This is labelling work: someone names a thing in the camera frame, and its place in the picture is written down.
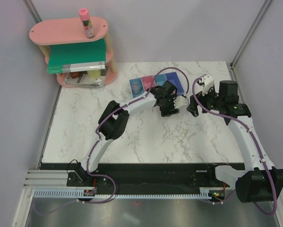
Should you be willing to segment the light blue bin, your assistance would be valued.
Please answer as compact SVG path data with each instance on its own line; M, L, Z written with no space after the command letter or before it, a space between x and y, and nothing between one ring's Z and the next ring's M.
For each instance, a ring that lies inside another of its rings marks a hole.
M159 74L157 75L154 81L155 81L155 85L154 85L155 87L162 86L167 81L167 77L165 74Z
M132 97L135 98L145 92L141 78L130 79Z

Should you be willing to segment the dark blue plastic bin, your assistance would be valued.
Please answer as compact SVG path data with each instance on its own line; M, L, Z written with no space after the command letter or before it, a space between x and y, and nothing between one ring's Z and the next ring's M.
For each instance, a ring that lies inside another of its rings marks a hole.
M170 81L177 88L177 96L184 94L184 89L182 87L181 81L176 72L165 73L166 79Z

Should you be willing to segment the pink plastic bin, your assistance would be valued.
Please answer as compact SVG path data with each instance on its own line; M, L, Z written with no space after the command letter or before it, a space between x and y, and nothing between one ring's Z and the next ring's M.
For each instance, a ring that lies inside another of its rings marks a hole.
M142 88L143 88L142 92L143 93L146 92L150 88L151 84L152 84L152 87L156 86L156 82L154 80L153 75L144 76L144 77L141 78L141 81L142 81Z

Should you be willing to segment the clear round pin jar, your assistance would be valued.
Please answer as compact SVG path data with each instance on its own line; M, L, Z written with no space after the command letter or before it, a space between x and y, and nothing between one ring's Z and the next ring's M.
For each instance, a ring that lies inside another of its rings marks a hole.
M134 95L138 95L141 93L142 91L142 85L139 82L133 82L131 84L131 90L132 90L132 94Z

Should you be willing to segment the pink capped bottle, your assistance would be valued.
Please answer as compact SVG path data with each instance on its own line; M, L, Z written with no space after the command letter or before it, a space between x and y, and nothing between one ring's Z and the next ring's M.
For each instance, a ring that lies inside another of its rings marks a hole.
M86 8L81 8L78 11L80 20L82 21L84 32L87 38L93 38L95 36L94 28L91 22L89 12Z

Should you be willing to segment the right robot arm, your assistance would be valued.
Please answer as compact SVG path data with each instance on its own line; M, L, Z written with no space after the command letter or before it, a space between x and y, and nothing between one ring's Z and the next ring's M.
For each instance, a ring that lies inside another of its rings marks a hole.
M240 149L244 170L236 170L229 165L217 166L206 174L211 186L221 182L234 188L242 203L276 202L283 188L283 169L277 169L264 151L255 132L251 113L246 104L239 102L238 84L223 80L219 91L215 91L212 77L197 78L193 85L199 84L198 93L192 88L190 105L187 110L194 117L203 113L220 116L232 132Z

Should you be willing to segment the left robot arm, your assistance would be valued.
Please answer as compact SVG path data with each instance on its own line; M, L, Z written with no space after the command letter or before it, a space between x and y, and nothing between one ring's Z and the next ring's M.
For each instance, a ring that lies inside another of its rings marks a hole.
M77 180L83 186L92 184L93 172L97 169L99 161L110 144L123 135L129 117L155 106L160 108L162 117L179 113L174 103L177 92L176 86L166 81L162 86L149 87L146 92L127 103L110 101L95 129L97 139L85 158L77 164L75 169Z

